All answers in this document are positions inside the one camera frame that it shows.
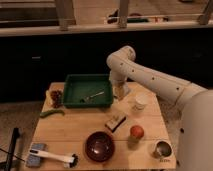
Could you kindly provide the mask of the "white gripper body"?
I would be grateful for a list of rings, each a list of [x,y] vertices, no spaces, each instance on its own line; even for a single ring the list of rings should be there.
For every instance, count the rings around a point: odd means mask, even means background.
[[[130,92],[127,83],[118,83],[113,86],[114,96],[121,101]]]

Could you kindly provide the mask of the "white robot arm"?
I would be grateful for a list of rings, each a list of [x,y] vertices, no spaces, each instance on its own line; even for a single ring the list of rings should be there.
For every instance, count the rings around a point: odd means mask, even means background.
[[[106,59],[109,80],[126,96],[126,80],[140,84],[181,113],[176,171],[213,171],[213,89],[135,62],[136,52],[123,46]]]

